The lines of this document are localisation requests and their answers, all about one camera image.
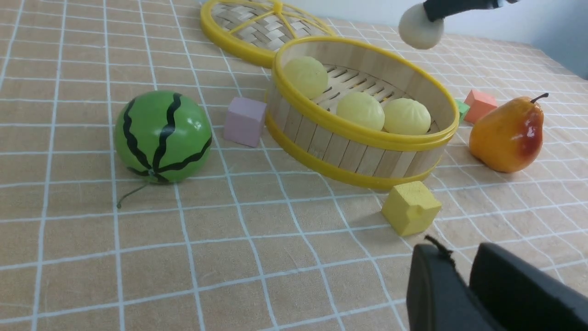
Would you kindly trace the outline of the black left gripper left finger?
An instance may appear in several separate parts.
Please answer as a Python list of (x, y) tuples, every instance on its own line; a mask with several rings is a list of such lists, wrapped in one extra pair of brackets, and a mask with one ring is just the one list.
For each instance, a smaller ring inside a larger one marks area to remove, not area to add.
[(437, 239), (413, 249), (406, 308), (412, 331), (504, 331), (469, 289)]

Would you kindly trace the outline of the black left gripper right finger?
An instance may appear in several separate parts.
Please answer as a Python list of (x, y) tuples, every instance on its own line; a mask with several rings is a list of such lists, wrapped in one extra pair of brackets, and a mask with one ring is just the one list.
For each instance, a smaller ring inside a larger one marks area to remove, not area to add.
[(585, 331), (586, 296), (508, 250), (481, 243), (469, 288), (507, 331)]

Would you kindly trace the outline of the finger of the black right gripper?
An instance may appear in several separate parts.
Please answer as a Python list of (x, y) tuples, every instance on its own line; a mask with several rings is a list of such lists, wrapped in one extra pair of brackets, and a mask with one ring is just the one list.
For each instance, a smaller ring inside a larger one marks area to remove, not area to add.
[(472, 10), (498, 9), (519, 0), (426, 0), (424, 12), (430, 22)]

